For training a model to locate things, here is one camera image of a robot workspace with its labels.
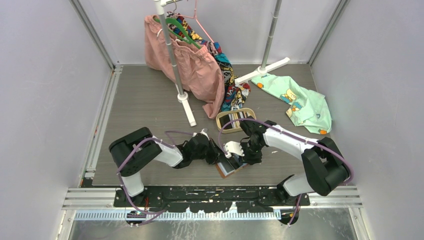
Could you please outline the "brown leather card holder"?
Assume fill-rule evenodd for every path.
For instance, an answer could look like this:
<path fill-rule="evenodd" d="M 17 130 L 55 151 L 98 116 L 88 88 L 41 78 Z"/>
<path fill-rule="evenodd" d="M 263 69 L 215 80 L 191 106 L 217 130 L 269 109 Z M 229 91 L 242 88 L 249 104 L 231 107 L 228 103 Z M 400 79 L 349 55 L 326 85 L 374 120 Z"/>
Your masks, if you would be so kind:
<path fill-rule="evenodd" d="M 220 160 L 215 166 L 221 178 L 225 179 L 237 171 L 247 167 L 248 164 L 243 162 L 239 155 L 234 155 L 231 158 Z"/>

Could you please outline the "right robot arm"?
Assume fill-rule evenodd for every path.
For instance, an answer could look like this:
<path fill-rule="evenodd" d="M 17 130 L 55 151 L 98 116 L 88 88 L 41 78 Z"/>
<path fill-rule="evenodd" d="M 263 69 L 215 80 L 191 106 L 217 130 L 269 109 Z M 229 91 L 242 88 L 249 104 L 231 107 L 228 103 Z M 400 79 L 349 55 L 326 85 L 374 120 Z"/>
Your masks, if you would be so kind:
<path fill-rule="evenodd" d="M 240 126 L 247 135 L 241 140 L 245 164 L 262 162 L 262 149 L 273 147 L 299 159 L 304 173 L 290 175 L 276 186 L 276 194 L 283 205 L 291 205 L 298 196 L 317 193 L 327 196 L 336 187 L 348 183 L 354 173 L 343 158 L 335 142 L 329 138 L 312 139 L 283 129 L 273 121 L 243 118 Z"/>

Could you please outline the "beige oval card tray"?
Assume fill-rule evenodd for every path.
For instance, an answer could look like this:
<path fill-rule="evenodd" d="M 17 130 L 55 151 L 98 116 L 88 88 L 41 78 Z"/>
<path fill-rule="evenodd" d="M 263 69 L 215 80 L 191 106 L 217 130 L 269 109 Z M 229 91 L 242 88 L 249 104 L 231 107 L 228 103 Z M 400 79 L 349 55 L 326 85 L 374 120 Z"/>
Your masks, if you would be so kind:
<path fill-rule="evenodd" d="M 228 122 L 227 124 L 225 124 L 225 125 L 224 125 L 221 129 L 219 129 L 219 126 L 218 126 L 218 124 L 219 124 L 219 122 L 218 122 L 218 116 L 220 116 L 220 115 L 225 115 L 225 114 L 230 114 L 230 113 L 234 113 L 234 112 L 241 112 L 241 111 L 251 112 L 251 113 L 252 113 L 252 114 L 254 114 L 254 116 L 255 116 L 255 118 L 254 118 L 254 119 L 256 119 L 256 114 L 255 114 L 255 113 L 254 113 L 254 111 L 253 111 L 252 109 L 250 109 L 250 108 L 240 108 L 240 109 L 236 109 L 236 110 L 230 110 L 230 111 L 220 112 L 220 113 L 218 113 L 218 114 L 217 114 L 217 116 L 215 117 L 215 121 L 216 121 L 216 124 L 217 124 L 217 128 L 218 128 L 218 130 L 219 130 L 219 131 L 222 131 L 222 134 L 230 134 L 230 133 L 236 133 L 236 132 L 240 132 L 240 131 L 242 131 L 242 128 L 241 128 L 241 126 L 240 126 L 240 121 L 238 121 L 238 119 L 236 119 L 236 120 L 231 120 L 230 122 Z M 231 123 L 233 123 L 233 122 L 239 122 L 239 126 L 240 126 L 240 128 L 239 128 L 239 129 L 228 130 L 228 131 L 224 130 L 224 128 L 225 128 L 227 125 L 229 125 L 229 124 L 231 124 Z"/>

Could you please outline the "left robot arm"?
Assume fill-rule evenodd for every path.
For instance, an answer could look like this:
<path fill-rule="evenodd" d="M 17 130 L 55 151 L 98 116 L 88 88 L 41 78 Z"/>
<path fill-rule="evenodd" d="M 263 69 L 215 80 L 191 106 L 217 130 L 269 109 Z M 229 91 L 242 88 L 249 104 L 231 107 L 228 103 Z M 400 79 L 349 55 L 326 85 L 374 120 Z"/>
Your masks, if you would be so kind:
<path fill-rule="evenodd" d="M 148 127 L 142 127 L 109 145 L 109 153 L 117 166 L 117 175 L 129 203 L 138 207 L 145 202 L 141 170 L 152 161 L 182 169 L 194 160 L 204 160 L 207 164 L 214 165 L 226 157 L 204 129 L 189 132 L 188 135 L 191 138 L 183 143 L 170 144 L 154 136 Z"/>

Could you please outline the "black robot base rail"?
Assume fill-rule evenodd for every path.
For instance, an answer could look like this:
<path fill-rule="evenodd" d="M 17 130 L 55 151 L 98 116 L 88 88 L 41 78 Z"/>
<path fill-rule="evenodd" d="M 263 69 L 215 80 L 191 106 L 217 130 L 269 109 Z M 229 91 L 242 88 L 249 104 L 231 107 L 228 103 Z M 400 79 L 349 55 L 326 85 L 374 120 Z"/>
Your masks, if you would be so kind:
<path fill-rule="evenodd" d="M 283 196 L 275 186 L 147 186 L 132 203 L 140 209 L 170 213 L 226 213 L 235 205 L 238 213 L 266 213 L 273 207 L 309 206 L 308 195 Z"/>

